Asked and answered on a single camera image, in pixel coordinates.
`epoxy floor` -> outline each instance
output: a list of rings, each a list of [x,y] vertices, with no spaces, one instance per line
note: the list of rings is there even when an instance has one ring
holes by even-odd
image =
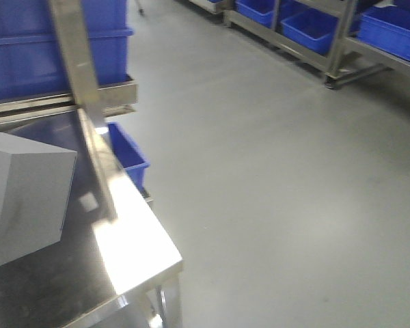
[[[331,91],[188,1],[130,3],[154,210],[186,328],[410,328],[410,80]]]

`table leg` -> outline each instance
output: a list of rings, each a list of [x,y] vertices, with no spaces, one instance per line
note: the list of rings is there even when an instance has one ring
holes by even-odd
[[[156,288],[156,299],[163,328],[182,328],[179,277],[175,276]]]

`gray box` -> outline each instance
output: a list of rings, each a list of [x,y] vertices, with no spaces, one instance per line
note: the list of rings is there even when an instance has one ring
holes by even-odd
[[[0,266],[61,239],[76,155],[0,133]]]

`shelf frame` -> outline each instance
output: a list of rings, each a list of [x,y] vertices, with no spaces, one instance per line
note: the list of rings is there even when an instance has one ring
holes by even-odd
[[[194,3],[195,5],[198,5],[202,9],[205,9],[206,11],[214,15],[221,14],[226,8],[228,8],[228,5],[230,3],[229,0],[221,0],[216,3],[212,3],[211,1],[208,1],[208,0],[189,0],[189,1],[191,3]]]

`stainless steel table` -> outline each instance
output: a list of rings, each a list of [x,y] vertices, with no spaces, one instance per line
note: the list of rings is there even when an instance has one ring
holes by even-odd
[[[142,297],[153,288],[158,311],[149,307],[148,322],[154,316],[160,326],[181,327],[182,258],[138,190],[124,190],[127,220],[107,219],[79,114],[8,133],[76,150],[78,158],[61,241],[0,267],[0,328],[91,327],[127,305],[144,308]]]

